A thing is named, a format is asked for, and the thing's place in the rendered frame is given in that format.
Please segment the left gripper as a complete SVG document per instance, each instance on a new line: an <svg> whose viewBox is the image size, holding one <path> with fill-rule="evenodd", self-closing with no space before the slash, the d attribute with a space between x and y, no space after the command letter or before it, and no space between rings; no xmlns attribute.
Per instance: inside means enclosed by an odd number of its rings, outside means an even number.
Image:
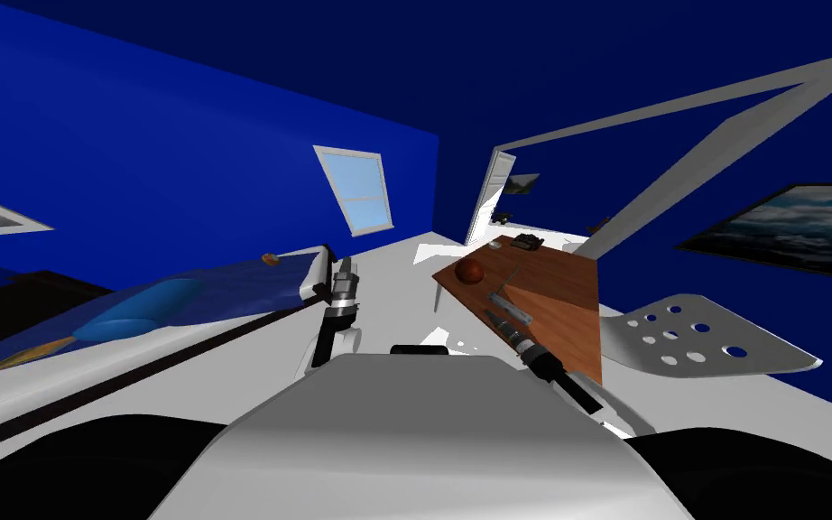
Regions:
<svg viewBox="0 0 832 520"><path fill-rule="evenodd" d="M352 257L343 258L336 272L333 274L334 292L355 292L359 285L359 275Z"/></svg>

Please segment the white framed window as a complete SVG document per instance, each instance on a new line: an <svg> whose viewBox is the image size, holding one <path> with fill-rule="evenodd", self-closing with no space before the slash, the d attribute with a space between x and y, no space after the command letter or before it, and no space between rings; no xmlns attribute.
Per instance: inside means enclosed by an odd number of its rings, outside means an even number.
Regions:
<svg viewBox="0 0 832 520"><path fill-rule="evenodd" d="M379 153L313 147L352 237L393 228Z"/></svg>

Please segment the white door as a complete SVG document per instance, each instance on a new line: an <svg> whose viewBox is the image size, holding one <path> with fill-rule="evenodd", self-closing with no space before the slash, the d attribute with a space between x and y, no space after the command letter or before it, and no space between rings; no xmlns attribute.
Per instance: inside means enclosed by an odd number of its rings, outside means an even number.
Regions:
<svg viewBox="0 0 832 520"><path fill-rule="evenodd" d="M497 202L502 195L515 162L515 156L501 151L494 151L488 164L483 187L476 204L475 212L468 227L464 246L479 242L485 235Z"/></svg>

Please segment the grey chair with holes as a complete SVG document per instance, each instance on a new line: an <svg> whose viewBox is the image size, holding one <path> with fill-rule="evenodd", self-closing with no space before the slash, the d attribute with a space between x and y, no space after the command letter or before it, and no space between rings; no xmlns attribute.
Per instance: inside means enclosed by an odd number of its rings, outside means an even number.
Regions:
<svg viewBox="0 0 832 520"><path fill-rule="evenodd" d="M672 378L787 374L822 360L698 295L665 297L635 311L601 313L602 355Z"/></svg>

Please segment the dark wooden cabinet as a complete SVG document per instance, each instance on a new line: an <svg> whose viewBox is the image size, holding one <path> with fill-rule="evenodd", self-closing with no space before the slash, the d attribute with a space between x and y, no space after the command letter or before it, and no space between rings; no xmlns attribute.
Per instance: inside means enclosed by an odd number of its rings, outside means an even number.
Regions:
<svg viewBox="0 0 832 520"><path fill-rule="evenodd" d="M52 271L11 276L0 286L0 341L110 293Z"/></svg>

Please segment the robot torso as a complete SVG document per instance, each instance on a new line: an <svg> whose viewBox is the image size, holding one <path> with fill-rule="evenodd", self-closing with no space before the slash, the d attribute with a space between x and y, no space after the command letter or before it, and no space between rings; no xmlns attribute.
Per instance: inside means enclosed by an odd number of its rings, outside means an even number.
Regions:
<svg viewBox="0 0 832 520"><path fill-rule="evenodd" d="M149 520L693 519L499 358L345 354L231 422Z"/></svg>

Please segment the dark framed seascape picture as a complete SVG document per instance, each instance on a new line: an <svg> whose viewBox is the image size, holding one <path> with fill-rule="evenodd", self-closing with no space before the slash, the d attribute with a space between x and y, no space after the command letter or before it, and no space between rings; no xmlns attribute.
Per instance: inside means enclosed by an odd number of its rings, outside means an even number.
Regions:
<svg viewBox="0 0 832 520"><path fill-rule="evenodd" d="M791 184L678 249L832 276L832 184Z"/></svg>

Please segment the reddish brown ball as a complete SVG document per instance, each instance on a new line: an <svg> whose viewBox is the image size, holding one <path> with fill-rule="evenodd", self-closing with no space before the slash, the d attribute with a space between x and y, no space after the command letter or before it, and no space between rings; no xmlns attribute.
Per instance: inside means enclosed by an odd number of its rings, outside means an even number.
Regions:
<svg viewBox="0 0 832 520"><path fill-rule="evenodd" d="M464 257L455 263L454 275L464 285L477 285L484 281L485 270L476 259Z"/></svg>

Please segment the brown wooden table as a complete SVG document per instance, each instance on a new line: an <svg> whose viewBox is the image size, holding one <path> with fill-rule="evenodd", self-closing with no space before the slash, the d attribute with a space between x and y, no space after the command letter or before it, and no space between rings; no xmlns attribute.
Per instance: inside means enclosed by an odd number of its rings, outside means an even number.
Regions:
<svg viewBox="0 0 832 520"><path fill-rule="evenodd" d="M514 327L544 345L569 371L602 381L599 298L596 261L542 246L525 251L510 246L512 238L499 236L502 247L490 249L491 239L465 255L485 270L484 281L464 285L456 280L455 264L433 274L438 285L438 313L466 310L492 330L484 310L508 320ZM523 325L492 303L488 295L499 293L533 317Z"/></svg>

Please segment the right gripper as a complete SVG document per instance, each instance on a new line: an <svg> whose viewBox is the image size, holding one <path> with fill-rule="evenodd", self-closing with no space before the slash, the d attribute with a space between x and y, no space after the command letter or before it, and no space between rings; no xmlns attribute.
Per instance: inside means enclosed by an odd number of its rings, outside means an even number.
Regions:
<svg viewBox="0 0 832 520"><path fill-rule="evenodd" d="M508 320L498 317L489 310L484 310L485 316L491 323L492 327L505 339L508 343L521 343L524 341L522 332L514 327Z"/></svg>

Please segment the grey flat box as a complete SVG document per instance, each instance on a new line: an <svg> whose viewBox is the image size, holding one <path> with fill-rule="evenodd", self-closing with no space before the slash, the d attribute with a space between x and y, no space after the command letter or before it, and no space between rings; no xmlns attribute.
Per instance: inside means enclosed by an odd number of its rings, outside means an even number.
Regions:
<svg viewBox="0 0 832 520"><path fill-rule="evenodd" d="M513 302L506 300L498 292L491 292L488 295L488 298L492 303L494 303L502 310L506 311L509 315L511 315L512 318L516 319L523 325L528 326L532 323L533 317L531 316L531 314L524 311Z"/></svg>

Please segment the blue bed with pillow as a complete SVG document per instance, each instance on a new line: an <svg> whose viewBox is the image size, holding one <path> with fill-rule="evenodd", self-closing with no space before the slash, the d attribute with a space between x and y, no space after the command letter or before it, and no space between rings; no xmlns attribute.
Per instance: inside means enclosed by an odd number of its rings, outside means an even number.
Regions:
<svg viewBox="0 0 832 520"><path fill-rule="evenodd" d="M110 292L0 338L0 443L329 298L327 246Z"/></svg>

